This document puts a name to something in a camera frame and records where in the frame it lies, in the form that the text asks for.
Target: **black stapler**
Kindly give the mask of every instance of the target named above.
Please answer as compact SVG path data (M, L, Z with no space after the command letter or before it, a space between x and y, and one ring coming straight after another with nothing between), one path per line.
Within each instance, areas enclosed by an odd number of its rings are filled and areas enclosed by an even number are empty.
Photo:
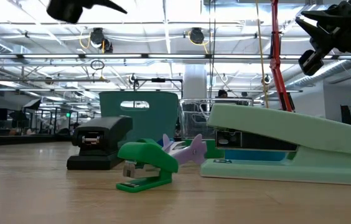
M72 138L80 152L69 157L68 170L109 170L118 165L118 143L132 128L133 119L127 116L95 118L80 125Z

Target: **purple toy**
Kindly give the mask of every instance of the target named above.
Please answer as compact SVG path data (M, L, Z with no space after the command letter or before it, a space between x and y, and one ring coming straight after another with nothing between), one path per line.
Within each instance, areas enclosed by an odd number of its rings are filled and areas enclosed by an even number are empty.
M189 161L194 161L201 165L205 162L205 154L207 152L206 142L202 141L202 135L198 134L190 143L190 146L183 146L183 141L170 141L167 135L163 135L163 150L174 159L177 159L178 164L182 165Z

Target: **mint green stapler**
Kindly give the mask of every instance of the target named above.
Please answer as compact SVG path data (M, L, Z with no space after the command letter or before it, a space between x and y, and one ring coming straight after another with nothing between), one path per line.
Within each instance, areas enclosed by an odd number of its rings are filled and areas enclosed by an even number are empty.
M351 125L238 105L214 105L208 125L219 149L288 153L281 161L208 159L203 177L351 184Z

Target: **ceiling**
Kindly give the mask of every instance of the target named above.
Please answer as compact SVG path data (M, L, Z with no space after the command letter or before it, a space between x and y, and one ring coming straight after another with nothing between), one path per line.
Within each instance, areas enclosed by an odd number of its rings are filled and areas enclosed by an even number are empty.
M207 50L215 54L260 55L254 1L240 4L237 0L218 0L215 13L211 8L210 15L207 5L202 4L201 1L114 0L114 2L126 9L128 13L122 14L95 6L93 9L84 10L78 24L65 24L47 15L45 8L49 0L0 0L0 43L12 49L19 49L22 46L22 49L32 54L100 54L101 52L91 44L88 48L86 46L92 29L102 27L106 38L113 45L114 54L206 54ZM299 12L326 9L333 2L325 1L325 5L317 6L305 5L303 0L280 1L278 22L283 32L282 55L301 55L312 48L309 36L294 23ZM258 7L263 54L268 55L272 31L271 5L269 1L260 0ZM206 50L203 45L194 45L189 40L188 33L193 27L202 29L205 42L209 42L210 30L215 31L215 38L206 45ZM296 59L295 57L294 60L282 61L281 71L285 81L301 75ZM0 60L0 77L24 78L26 75L29 79L52 77L86 80L92 79L94 74L94 79L103 77L107 82L57 82L53 85L27 82L17 85L29 88L30 86L35 88L73 86L87 89L127 89L129 88L128 79L132 74L138 78L182 79L185 66L192 63L188 60L113 59L105 60L105 68L95 71L90 67L91 60L30 60L30 62L33 63L22 65L13 64L10 60L6 62ZM199 63L206 64L207 75L209 75L208 62ZM216 77L214 89L262 89L260 58L243 63L216 62L215 68L219 76ZM264 72L271 76L267 60L264 62ZM180 96L177 85L169 82L147 82L141 90L166 89ZM91 94L85 97L97 100L98 95ZM67 97L63 95L63 97L78 101L78 98L72 98L74 97L72 94Z

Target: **desk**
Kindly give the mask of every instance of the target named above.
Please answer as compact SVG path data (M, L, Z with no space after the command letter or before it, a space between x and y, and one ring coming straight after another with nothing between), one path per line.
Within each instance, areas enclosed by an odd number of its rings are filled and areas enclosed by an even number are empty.
M182 166L174 182L130 194L110 171L67 171L69 142L0 146L0 223L348 223L351 186L199 176Z

